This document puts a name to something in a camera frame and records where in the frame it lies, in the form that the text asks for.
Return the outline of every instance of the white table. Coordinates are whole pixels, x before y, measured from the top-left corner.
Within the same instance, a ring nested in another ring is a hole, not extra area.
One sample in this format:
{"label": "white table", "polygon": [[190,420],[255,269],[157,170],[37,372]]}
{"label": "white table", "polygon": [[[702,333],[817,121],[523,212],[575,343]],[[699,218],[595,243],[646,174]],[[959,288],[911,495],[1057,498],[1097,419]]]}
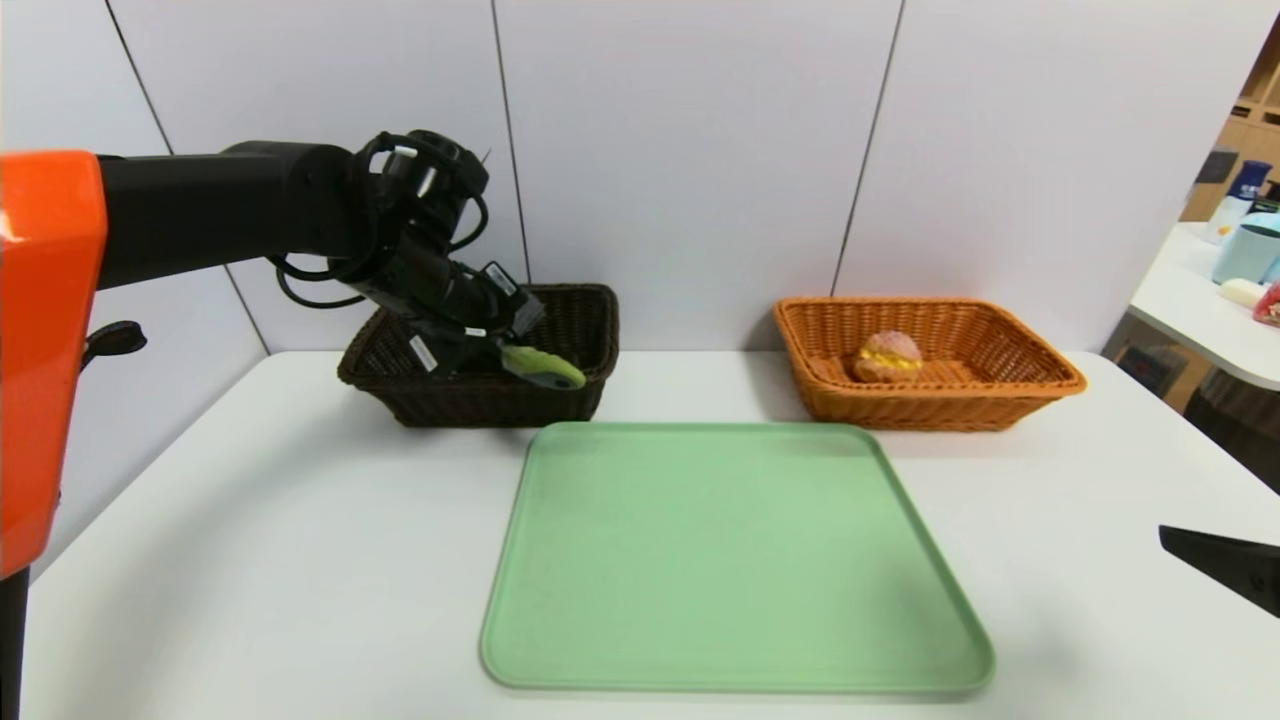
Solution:
{"label": "white table", "polygon": [[1220,249],[1199,238],[1203,227],[1174,225],[1129,311],[1231,375],[1280,389],[1280,331],[1253,322],[1248,307],[1217,295],[1210,273]]}
{"label": "white table", "polygon": [[[1280,498],[1098,356],[1005,433],[878,433],[997,652],[984,692],[516,692],[477,637],[530,430],[407,430],[273,356],[36,582],[24,720],[1274,720],[1280,620],[1158,546],[1280,544]],[[776,354],[630,352],[599,420],[800,420]]]}

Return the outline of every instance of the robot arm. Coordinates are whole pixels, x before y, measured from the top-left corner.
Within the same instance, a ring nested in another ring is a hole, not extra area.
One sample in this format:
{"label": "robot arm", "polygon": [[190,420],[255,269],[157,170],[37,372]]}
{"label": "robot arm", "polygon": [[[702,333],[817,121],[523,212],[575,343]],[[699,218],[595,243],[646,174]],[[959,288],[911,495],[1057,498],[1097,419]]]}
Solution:
{"label": "robot arm", "polygon": [[[436,133],[381,133],[355,154],[293,142],[137,159],[18,154],[0,158],[0,578],[47,541],[95,290],[265,256],[282,284],[338,279],[402,316],[438,360],[424,368],[431,377],[527,350],[512,343],[541,318],[495,264],[475,272],[449,259],[484,229],[488,173]],[[471,201],[480,224],[453,241]],[[329,268],[301,270],[291,252]],[[585,382],[563,361],[521,370],[558,389]]]}

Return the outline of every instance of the orange wicker basket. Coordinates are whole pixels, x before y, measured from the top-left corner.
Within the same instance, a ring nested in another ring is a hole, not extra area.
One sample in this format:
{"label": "orange wicker basket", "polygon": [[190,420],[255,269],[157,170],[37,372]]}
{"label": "orange wicker basket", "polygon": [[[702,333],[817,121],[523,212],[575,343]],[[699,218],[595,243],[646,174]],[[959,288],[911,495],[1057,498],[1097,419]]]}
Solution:
{"label": "orange wicker basket", "polygon": [[[773,307],[791,372],[817,420],[909,430],[1002,430],[1083,392],[1084,377],[1009,311],[924,297],[792,297]],[[901,331],[924,356],[913,383],[850,374],[872,334]]]}

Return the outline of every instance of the wooden cabinet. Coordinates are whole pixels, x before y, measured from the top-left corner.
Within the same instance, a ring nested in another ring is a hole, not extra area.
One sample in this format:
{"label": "wooden cabinet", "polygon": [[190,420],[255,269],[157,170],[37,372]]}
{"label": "wooden cabinet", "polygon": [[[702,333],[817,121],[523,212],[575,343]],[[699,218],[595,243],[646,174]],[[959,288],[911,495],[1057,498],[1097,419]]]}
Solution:
{"label": "wooden cabinet", "polygon": [[1240,158],[1226,182],[1196,186],[1183,209],[1183,222],[1208,220],[1244,160],[1271,163],[1276,169],[1268,178],[1280,182],[1280,23],[1272,26],[1258,53],[1253,70],[1240,88],[1240,99],[1217,136],[1217,145],[1238,150]]}

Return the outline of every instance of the orange robot casing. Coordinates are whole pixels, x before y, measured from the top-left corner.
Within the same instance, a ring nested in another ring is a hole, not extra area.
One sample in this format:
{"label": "orange robot casing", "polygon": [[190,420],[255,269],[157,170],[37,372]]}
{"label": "orange robot casing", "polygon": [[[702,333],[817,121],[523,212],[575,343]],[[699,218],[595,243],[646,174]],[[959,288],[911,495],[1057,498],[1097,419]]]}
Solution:
{"label": "orange robot casing", "polygon": [[0,578],[45,550],[106,245],[99,160],[0,156]]}

